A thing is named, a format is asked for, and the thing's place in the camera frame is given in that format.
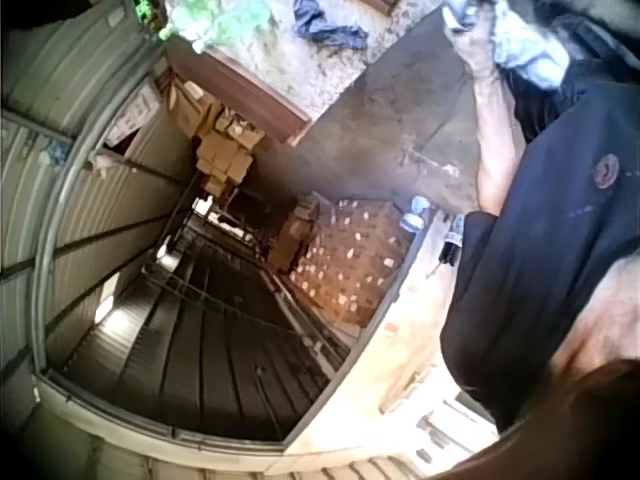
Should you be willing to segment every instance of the green plastic bag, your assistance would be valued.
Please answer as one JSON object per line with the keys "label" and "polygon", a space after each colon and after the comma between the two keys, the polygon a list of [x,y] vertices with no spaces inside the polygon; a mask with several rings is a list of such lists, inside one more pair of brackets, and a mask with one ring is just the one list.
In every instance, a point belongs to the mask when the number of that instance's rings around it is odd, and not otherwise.
{"label": "green plastic bag", "polygon": [[220,0],[175,0],[167,4],[169,22],[160,31],[166,40],[176,33],[202,53],[211,45],[240,41],[259,27],[266,27],[271,10],[263,0],[238,0],[223,8]]}

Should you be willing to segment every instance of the wooden board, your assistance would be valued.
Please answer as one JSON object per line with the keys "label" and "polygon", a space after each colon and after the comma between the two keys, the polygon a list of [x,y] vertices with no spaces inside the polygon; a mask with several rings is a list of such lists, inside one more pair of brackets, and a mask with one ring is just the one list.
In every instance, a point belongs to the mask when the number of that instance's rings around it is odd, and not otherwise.
{"label": "wooden board", "polygon": [[391,11],[398,4],[399,0],[360,0],[362,3],[366,3],[374,10],[382,13],[383,15],[391,15]]}
{"label": "wooden board", "polygon": [[221,52],[199,55],[186,40],[174,35],[167,41],[167,59],[181,77],[220,99],[278,142],[286,142],[309,123],[306,114]]}

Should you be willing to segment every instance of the stacked cardboard boxes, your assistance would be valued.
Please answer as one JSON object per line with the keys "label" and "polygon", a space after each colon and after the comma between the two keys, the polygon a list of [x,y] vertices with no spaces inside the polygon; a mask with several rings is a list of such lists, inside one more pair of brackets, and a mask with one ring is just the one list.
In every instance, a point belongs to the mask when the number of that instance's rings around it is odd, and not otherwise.
{"label": "stacked cardboard boxes", "polygon": [[334,322],[365,327],[411,245],[391,202],[343,200],[289,278]]}
{"label": "stacked cardboard boxes", "polygon": [[174,79],[168,106],[187,136],[202,139],[196,164],[207,175],[202,187],[220,199],[240,185],[253,163],[251,151],[264,132],[192,82]]}
{"label": "stacked cardboard boxes", "polygon": [[301,201],[280,230],[269,252],[268,263],[276,270],[288,272],[299,252],[308,244],[317,218],[318,205],[311,200]]}
{"label": "stacked cardboard boxes", "polygon": [[208,133],[197,151],[196,167],[208,176],[205,190],[220,197],[227,186],[242,183],[253,157],[232,139],[217,132]]}

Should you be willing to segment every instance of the hand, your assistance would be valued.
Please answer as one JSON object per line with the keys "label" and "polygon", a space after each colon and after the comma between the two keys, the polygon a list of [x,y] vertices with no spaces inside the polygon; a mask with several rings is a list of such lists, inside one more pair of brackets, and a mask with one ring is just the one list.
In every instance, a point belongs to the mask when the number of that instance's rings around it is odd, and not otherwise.
{"label": "hand", "polygon": [[493,63],[494,47],[491,40],[494,22],[494,6],[481,3],[478,5],[476,25],[471,31],[454,33],[447,26],[444,27],[445,36],[476,80],[488,78],[497,72]]}

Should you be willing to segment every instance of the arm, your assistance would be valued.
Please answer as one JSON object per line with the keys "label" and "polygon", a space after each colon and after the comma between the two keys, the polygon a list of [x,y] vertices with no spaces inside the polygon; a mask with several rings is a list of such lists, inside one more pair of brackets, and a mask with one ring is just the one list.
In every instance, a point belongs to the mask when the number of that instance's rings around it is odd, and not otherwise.
{"label": "arm", "polygon": [[485,4],[478,9],[473,30],[452,33],[445,27],[445,34],[473,76],[480,144],[478,205],[480,210],[498,216],[518,168],[524,141],[513,118],[513,99],[493,63],[494,16],[493,6]]}
{"label": "arm", "polygon": [[520,164],[524,141],[510,106],[510,95],[495,68],[474,80],[480,166],[478,206],[499,216]]}

